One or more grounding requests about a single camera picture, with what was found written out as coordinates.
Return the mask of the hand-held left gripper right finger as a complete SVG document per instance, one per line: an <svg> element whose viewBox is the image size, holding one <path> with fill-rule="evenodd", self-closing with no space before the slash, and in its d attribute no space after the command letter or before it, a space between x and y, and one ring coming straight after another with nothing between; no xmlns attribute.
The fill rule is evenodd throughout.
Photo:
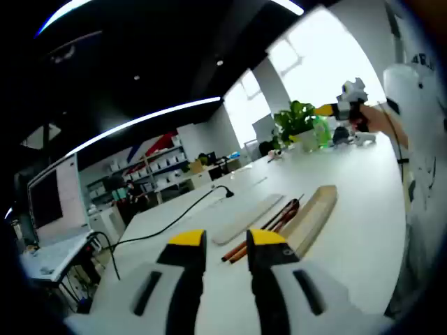
<svg viewBox="0 0 447 335"><path fill-rule="evenodd" d="M247 231L247 257L262 334L384 334L393 324L364 313L336 279L301 260L273 231Z"/></svg>

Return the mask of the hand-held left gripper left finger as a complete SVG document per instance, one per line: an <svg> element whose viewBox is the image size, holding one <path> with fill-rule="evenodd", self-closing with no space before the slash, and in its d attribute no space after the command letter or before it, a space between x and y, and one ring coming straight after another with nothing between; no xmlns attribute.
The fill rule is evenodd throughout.
<svg viewBox="0 0 447 335"><path fill-rule="evenodd" d="M194 334L206 257L204 229L178 234L156 262L121 278L101 306L66 325L74 334Z"/></svg>

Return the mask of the person's right hand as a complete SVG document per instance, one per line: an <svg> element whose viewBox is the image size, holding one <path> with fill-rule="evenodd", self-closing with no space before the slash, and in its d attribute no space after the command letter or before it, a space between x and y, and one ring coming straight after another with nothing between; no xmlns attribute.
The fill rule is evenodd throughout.
<svg viewBox="0 0 447 335"><path fill-rule="evenodd" d="M361 105L360 112L367 120L366 125L369 132L376 133L383 130L382 111L368 105Z"/></svg>

